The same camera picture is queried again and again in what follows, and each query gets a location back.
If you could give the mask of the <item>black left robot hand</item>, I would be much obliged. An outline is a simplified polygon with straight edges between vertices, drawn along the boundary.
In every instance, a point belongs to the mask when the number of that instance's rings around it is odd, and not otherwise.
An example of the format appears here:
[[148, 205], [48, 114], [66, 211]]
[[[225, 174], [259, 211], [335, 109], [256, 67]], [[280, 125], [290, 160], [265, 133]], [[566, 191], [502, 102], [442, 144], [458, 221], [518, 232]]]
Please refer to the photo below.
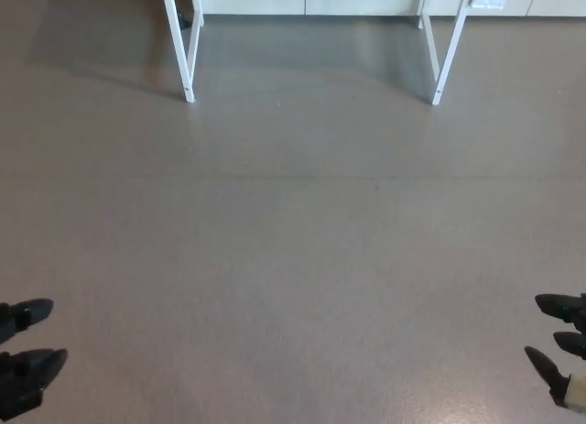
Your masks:
[[[49, 317], [52, 299], [29, 299], [1, 305], [1, 342]], [[20, 353], [1, 353], [1, 420], [7, 422], [43, 403], [45, 390], [67, 362], [65, 349], [33, 349]]]

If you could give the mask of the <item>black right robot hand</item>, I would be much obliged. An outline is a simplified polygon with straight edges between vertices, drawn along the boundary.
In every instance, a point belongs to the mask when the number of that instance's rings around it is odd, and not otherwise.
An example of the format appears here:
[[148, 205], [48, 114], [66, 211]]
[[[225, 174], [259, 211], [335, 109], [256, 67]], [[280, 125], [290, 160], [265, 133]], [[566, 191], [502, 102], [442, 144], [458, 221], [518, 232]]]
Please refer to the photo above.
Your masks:
[[[554, 332], [553, 337], [560, 349], [585, 360], [585, 294], [539, 294], [535, 296], [535, 302], [544, 314], [575, 327], [576, 332]], [[584, 414], [585, 376], [563, 375], [555, 363], [536, 348], [526, 346], [525, 352], [548, 385], [553, 402], [558, 407]]]

